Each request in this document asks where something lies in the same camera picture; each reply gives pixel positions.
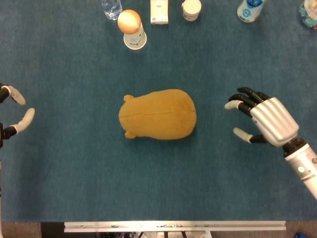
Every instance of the orange plush toy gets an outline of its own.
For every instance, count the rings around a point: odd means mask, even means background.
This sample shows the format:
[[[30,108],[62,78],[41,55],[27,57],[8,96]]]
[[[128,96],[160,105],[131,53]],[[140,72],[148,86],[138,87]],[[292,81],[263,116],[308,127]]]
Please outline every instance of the orange plush toy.
[[[179,89],[167,89],[141,97],[126,95],[119,112],[125,137],[174,140],[192,133],[197,116],[193,100]]]

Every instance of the plush ear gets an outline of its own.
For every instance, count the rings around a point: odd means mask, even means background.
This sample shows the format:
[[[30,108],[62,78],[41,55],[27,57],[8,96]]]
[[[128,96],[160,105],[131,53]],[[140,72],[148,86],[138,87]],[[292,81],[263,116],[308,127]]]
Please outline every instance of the plush ear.
[[[134,139],[135,137],[137,137],[135,134],[133,134],[132,132],[129,132],[129,131],[127,131],[124,135],[128,139]]]
[[[123,100],[125,101],[125,102],[127,102],[127,101],[129,101],[129,100],[131,100],[131,99],[133,99],[134,97],[132,96],[132,95],[125,95],[124,97],[123,97]]]

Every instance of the blue table surface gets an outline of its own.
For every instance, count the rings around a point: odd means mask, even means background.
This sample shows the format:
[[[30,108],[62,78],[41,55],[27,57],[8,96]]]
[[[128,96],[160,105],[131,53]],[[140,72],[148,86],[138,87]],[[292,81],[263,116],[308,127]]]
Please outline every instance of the blue table surface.
[[[98,0],[1,2],[1,82],[27,105],[7,99],[0,119],[36,109],[0,150],[5,221],[317,219],[282,149],[239,140],[235,126],[258,131],[223,107],[240,86],[277,96],[317,150],[317,35],[300,22],[301,1],[268,1],[252,24],[238,19],[240,0],[202,0],[192,23],[181,3],[169,0],[169,24],[157,26],[149,0],[122,0],[148,36],[134,52]],[[194,100],[194,133],[125,139],[123,96],[168,88]]]

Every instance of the robotic hand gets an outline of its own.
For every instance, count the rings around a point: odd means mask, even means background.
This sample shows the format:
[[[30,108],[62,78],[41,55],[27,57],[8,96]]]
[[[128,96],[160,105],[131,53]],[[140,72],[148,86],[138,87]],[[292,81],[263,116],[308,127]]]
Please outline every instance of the robotic hand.
[[[0,103],[3,103],[8,96],[11,96],[18,104],[25,105],[25,99],[18,90],[12,86],[0,84]],[[5,129],[3,129],[3,125],[0,122],[0,148],[3,146],[3,140],[10,139],[11,136],[24,131],[32,122],[34,114],[34,108],[30,108],[18,124],[11,125]]]
[[[233,132],[248,143],[268,142],[282,147],[285,160],[317,199],[317,155],[303,139],[296,138],[299,126],[292,116],[276,97],[270,98],[247,87],[238,88],[238,92],[248,97],[235,94],[224,107],[236,108],[248,115],[262,134],[250,135],[239,128]]]

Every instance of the paper cup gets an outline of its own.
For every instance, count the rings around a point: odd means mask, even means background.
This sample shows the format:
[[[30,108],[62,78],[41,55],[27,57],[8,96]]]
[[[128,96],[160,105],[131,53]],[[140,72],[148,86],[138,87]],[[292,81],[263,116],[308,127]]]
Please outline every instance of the paper cup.
[[[195,21],[202,9],[202,4],[199,0],[185,0],[182,7],[184,18],[187,21]]]
[[[125,45],[132,50],[138,50],[142,48],[147,42],[147,35],[143,30],[142,23],[137,33],[131,35],[124,34],[123,41]]]

